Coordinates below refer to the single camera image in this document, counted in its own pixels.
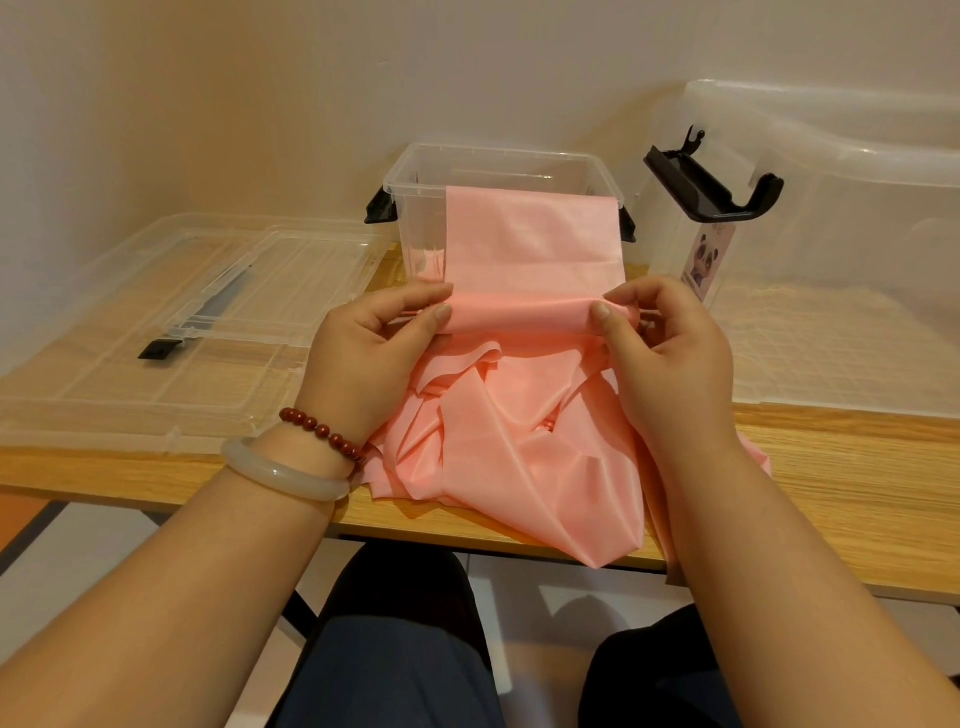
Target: black clip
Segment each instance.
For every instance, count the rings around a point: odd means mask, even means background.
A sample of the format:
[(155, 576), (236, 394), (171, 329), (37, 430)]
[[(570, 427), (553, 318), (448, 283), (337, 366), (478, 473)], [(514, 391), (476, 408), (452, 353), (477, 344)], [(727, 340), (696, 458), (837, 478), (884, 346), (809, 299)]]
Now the black clip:
[(380, 187), (373, 195), (373, 199), (367, 204), (367, 217), (364, 222), (367, 225), (379, 225), (380, 223), (395, 223), (398, 219), (399, 215), (396, 214), (394, 196)]
[(620, 240), (625, 243), (636, 243), (636, 223), (627, 212), (626, 207), (620, 208)]
[(696, 138), (691, 138), (692, 134), (690, 127), (682, 149), (661, 152), (651, 147), (643, 159), (686, 216), (698, 223), (739, 223), (769, 212), (780, 198), (783, 180), (775, 174), (763, 175), (750, 202), (744, 207), (736, 205), (730, 190), (693, 160), (707, 133), (700, 130)]
[(182, 343), (181, 339), (154, 339), (147, 344), (147, 348), (140, 352), (137, 358), (163, 361)]

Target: wall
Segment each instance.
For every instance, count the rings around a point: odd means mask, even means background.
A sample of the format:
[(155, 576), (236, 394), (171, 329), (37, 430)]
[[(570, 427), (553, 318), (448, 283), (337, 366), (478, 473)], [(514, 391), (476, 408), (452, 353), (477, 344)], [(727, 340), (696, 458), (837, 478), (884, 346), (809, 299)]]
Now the wall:
[(959, 36), (954, 0), (0, 0), (0, 341), (161, 215), (358, 218), (414, 139), (630, 191), (686, 80), (960, 93)]

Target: bracelet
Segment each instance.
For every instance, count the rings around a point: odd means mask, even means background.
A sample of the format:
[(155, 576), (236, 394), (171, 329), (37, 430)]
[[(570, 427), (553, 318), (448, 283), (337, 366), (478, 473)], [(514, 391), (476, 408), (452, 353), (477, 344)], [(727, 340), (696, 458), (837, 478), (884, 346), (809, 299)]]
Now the bracelet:
[(253, 437), (242, 440), (227, 440), (220, 448), (224, 462), (254, 483), (286, 493), (288, 496), (333, 502), (346, 497), (350, 492), (348, 480), (331, 480), (303, 473), (275, 463), (268, 457), (250, 449)]
[(321, 425), (316, 417), (310, 417), (306, 412), (301, 412), (293, 407), (284, 407), (280, 410), (280, 419), (285, 423), (302, 427), (307, 432), (313, 432), (318, 440), (326, 440), (333, 449), (357, 465), (364, 464), (364, 460), (366, 459), (363, 456), (364, 446), (356, 446), (346, 437), (336, 432), (330, 434), (329, 425)]

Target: clear plastic storage box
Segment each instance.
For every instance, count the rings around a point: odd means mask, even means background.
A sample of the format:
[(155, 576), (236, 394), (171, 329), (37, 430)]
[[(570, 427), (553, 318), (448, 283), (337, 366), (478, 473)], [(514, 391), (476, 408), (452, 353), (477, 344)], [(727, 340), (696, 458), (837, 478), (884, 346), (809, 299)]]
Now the clear plastic storage box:
[(411, 144), (383, 182), (393, 196), (407, 278), (443, 279), (446, 188), (487, 187), (568, 195), (623, 193), (606, 165), (591, 155)]
[(157, 221), (80, 271), (61, 330), (0, 377), (0, 444), (217, 452), (257, 434), (389, 246), (359, 223)]
[[(683, 114), (658, 146), (702, 128), (735, 200), (784, 180), (706, 300), (737, 399), (960, 417), (960, 101), (696, 82)], [(651, 273), (679, 274), (699, 224), (657, 180), (634, 214)]]

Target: forearm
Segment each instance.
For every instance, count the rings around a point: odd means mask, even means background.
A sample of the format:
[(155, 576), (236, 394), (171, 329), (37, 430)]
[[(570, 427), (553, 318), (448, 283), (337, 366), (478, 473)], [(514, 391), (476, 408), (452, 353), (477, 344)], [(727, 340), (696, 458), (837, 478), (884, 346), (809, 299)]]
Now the forearm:
[(745, 724), (953, 724), (956, 690), (739, 446), (664, 475), (684, 574)]
[[(258, 447), (325, 467), (300, 445)], [(0, 724), (223, 725), (330, 512), (221, 471), (3, 666)]]

